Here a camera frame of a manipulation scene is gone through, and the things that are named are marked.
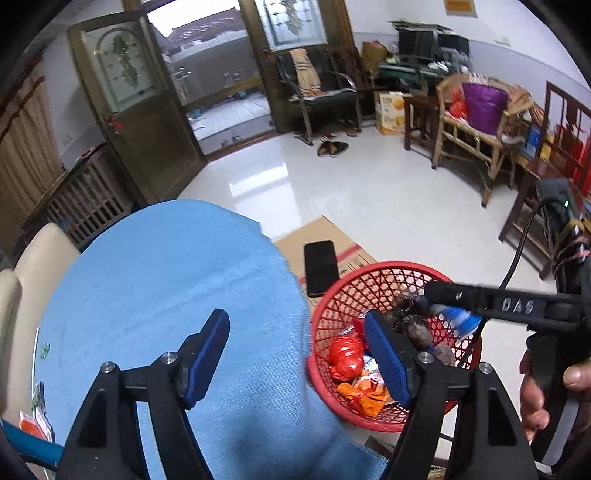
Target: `computer monitor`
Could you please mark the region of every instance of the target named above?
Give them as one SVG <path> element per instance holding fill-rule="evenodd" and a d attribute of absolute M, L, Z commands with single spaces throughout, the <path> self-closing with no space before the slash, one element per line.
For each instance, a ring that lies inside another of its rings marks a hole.
<path fill-rule="evenodd" d="M 433 58 L 433 32 L 400 30 L 398 41 L 398 56 Z"/>
<path fill-rule="evenodd" d="M 439 48 L 452 48 L 459 53 L 470 55 L 470 42 L 458 35 L 439 34 Z"/>

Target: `tiled roof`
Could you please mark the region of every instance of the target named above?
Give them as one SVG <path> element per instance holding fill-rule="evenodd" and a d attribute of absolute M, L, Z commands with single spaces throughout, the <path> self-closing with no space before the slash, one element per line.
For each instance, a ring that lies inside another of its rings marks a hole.
<path fill-rule="evenodd" d="M 183 45 L 193 40 L 210 40 L 221 33 L 237 30 L 246 30 L 246 25 L 242 21 L 240 10 L 231 8 L 173 28 L 168 39 L 175 45 Z"/>

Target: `electrical outlet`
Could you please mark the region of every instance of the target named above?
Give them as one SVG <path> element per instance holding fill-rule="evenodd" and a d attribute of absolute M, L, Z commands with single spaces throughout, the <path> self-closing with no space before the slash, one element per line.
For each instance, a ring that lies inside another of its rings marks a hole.
<path fill-rule="evenodd" d="M 72 136 L 71 133 L 68 132 L 61 138 L 61 144 L 65 147 L 72 140 L 74 140 L 74 137 Z"/>

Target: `red woven basket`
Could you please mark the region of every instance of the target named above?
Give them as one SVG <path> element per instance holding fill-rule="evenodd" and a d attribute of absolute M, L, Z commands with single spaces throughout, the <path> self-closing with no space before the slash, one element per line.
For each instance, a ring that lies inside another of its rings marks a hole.
<path fill-rule="evenodd" d="M 392 298 L 397 291 L 423 294 L 429 280 L 451 281 L 432 268 L 411 262 L 381 262 L 355 270 L 335 283 L 322 297 L 312 316 L 312 355 L 307 366 L 312 383 L 322 400 L 339 417 L 353 425 L 376 432 L 401 432 L 407 411 L 398 404 L 384 407 L 377 418 L 359 414 L 349 400 L 337 392 L 337 384 L 329 374 L 327 360 L 330 344 L 353 319 L 368 310 L 390 309 Z M 472 337 L 456 340 L 453 331 L 443 316 L 429 319 L 435 343 L 444 342 L 452 347 L 459 360 Z M 475 368 L 480 362 L 480 341 L 476 344 L 465 368 Z M 447 402 L 446 413 L 456 406 Z"/>

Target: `black phone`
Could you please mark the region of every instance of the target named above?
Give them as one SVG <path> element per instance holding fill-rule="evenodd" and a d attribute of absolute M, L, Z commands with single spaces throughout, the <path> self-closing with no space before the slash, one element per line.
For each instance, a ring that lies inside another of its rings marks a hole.
<path fill-rule="evenodd" d="M 306 291 L 310 298 L 321 297 L 339 279 L 335 245 L 331 240 L 304 245 Z"/>

